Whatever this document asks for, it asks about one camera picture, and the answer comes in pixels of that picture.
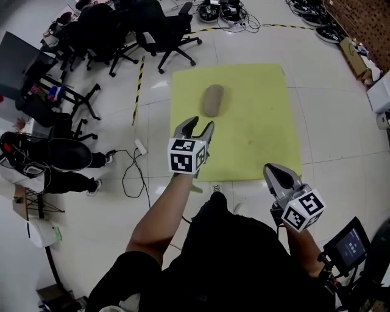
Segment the shoe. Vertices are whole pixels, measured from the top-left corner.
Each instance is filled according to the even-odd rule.
[[[218,182],[211,183],[211,193],[215,193],[215,192],[220,192],[222,194],[224,193],[222,192],[222,184]]]
[[[105,165],[104,166],[107,166],[109,163],[112,163],[113,161],[114,161],[114,155],[113,154],[106,155],[105,156]]]
[[[101,179],[97,179],[95,182],[96,182],[96,190],[94,190],[93,192],[87,192],[87,196],[89,196],[89,197],[95,196],[98,193],[99,188],[102,187],[103,183],[102,183]]]
[[[248,209],[246,208],[246,206],[244,204],[239,203],[239,204],[237,204],[236,207],[234,207],[233,214],[236,216],[247,217],[248,216]]]

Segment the black and yellow tape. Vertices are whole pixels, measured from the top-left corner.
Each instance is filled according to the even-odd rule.
[[[132,126],[134,126],[135,117],[137,116],[138,100],[140,99],[140,90],[141,90],[142,73],[144,71],[144,63],[145,63],[145,56],[142,56],[140,75],[138,76],[138,86],[137,86],[137,89],[136,89],[136,99],[135,99],[135,107],[134,107],[134,113],[133,113],[133,123],[132,123]]]
[[[201,30],[196,30],[194,32],[190,32],[190,35],[191,34],[196,34],[198,32],[208,32],[209,30],[216,30],[216,29],[229,29],[229,27],[210,27],[210,28],[205,28],[205,29],[201,29]]]
[[[313,28],[310,28],[310,27],[293,26],[293,25],[281,25],[281,24],[262,24],[262,26],[264,26],[264,27],[278,26],[278,27],[290,27],[290,28],[301,28],[301,29],[314,30]]]
[[[314,30],[313,28],[310,28],[310,27],[293,26],[293,25],[281,25],[281,24],[262,24],[261,26],[264,26],[264,27],[278,26],[278,27],[290,27],[290,28],[301,28],[301,29]],[[208,32],[209,30],[216,30],[216,29],[230,29],[230,28],[229,27],[210,27],[210,28],[204,28],[204,29],[201,29],[201,30],[190,32],[190,34],[196,34],[198,32]]]

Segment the white bucket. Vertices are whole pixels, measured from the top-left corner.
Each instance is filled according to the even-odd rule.
[[[59,229],[48,220],[31,218],[28,224],[30,240],[39,248],[48,247],[61,240]]]

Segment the office chair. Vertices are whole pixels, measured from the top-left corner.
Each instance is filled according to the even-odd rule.
[[[196,41],[202,44],[199,38],[184,38],[183,36],[191,32],[192,15],[188,14],[192,8],[192,3],[187,2],[177,16],[165,16],[160,3],[157,0],[142,0],[131,2],[128,10],[122,13],[122,18],[131,22],[132,30],[136,33],[137,43],[150,52],[152,56],[156,53],[165,52],[160,64],[158,72],[164,73],[162,66],[172,51],[184,56],[190,61],[191,66],[195,66],[195,61],[179,46]],[[149,43],[148,35],[153,38],[153,43]]]
[[[77,130],[73,132],[71,115],[53,112],[50,106],[37,95],[31,95],[24,99],[20,98],[15,101],[15,106],[17,110],[21,110],[32,117],[42,127],[51,127],[50,138],[69,138],[80,142],[91,137],[94,140],[98,138],[94,133],[80,137],[82,125],[88,122],[86,119],[81,119],[77,125]]]
[[[63,61],[61,70],[64,70],[66,65],[69,64],[69,70],[73,71],[73,64],[76,59],[80,57],[84,61],[84,56],[87,54],[87,47],[81,34],[80,25],[77,21],[71,22],[61,29],[61,33],[63,35],[60,38],[60,44],[69,47],[70,50],[70,55]]]
[[[91,70],[92,62],[103,62],[110,66],[110,61],[113,60],[110,68],[110,76],[115,77],[114,69],[119,59],[126,59],[134,64],[138,60],[125,55],[126,52],[137,46],[137,43],[126,45],[126,36],[130,32],[127,23],[122,23],[119,20],[119,11],[112,10],[108,14],[108,29],[99,32],[96,29],[84,28],[84,36],[88,42],[88,64],[87,70]]]
[[[39,176],[48,167],[60,172],[78,171],[92,162],[92,153],[86,145],[66,138],[37,139],[5,132],[0,137],[0,150],[2,158],[30,178]]]

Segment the cable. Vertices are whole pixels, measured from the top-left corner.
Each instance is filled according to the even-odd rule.
[[[189,220],[187,220],[186,218],[184,218],[184,216],[182,216],[182,219],[183,219],[185,222],[187,222],[188,224],[191,224],[191,223],[192,223],[191,221],[189,221]]]
[[[175,246],[175,245],[173,245],[173,244],[169,244],[169,245],[171,245],[172,247],[175,247],[176,249],[182,251],[179,247],[177,247],[177,246]]]
[[[127,150],[125,150],[125,149],[118,149],[117,151],[115,151],[115,153],[117,153],[117,152],[126,152],[127,155],[133,160],[133,162],[131,163],[131,165],[130,165],[129,167],[127,167],[126,170],[125,170],[125,172],[124,172],[124,175],[123,175],[123,177],[122,177],[122,187],[123,187],[124,194],[125,194],[127,197],[129,197],[129,198],[139,198],[139,197],[141,196],[141,194],[142,194],[142,191],[145,189],[145,190],[146,190],[146,195],[147,195],[147,202],[148,202],[148,204],[149,204],[149,209],[150,209],[150,208],[151,208],[151,199],[150,199],[150,197],[149,197],[149,192],[148,192],[148,190],[147,190],[147,185],[146,185],[146,183],[145,183],[145,180],[144,180],[144,176],[143,176],[142,170],[141,170],[141,168],[138,166],[138,163],[137,163],[137,158],[138,158],[139,156],[141,156],[142,154],[139,154],[138,156],[135,156],[135,152],[136,152],[136,151],[140,152],[140,150],[139,150],[138,148],[136,148],[136,149],[134,150],[133,156],[131,156],[130,153],[129,153]],[[138,169],[138,172],[140,173],[141,180],[142,180],[142,188],[141,188],[141,191],[140,191],[140,192],[138,193],[138,195],[136,195],[136,196],[128,195],[127,192],[126,192],[126,188],[124,187],[124,179],[126,178],[126,174],[127,174],[128,170],[129,170],[133,165],[135,165],[136,168]]]
[[[179,8],[179,5],[177,5],[175,0],[171,0],[176,6],[171,9],[171,11],[177,10]]]
[[[224,20],[224,18],[222,17],[222,11],[221,11],[220,16],[217,19],[217,24],[218,24],[219,28],[226,31],[226,32],[232,32],[232,33],[245,32],[245,31],[250,32],[252,34],[257,33],[261,27],[261,24],[260,24],[258,18],[252,14],[249,14],[248,11],[246,10],[244,4],[241,1],[239,3],[239,6],[240,6],[240,9],[241,9],[243,14],[242,14],[241,21],[239,23],[235,23],[235,25],[240,25],[243,29],[238,30],[238,31],[233,31],[228,27],[221,27],[218,19],[219,19],[219,17],[221,17],[222,20]]]

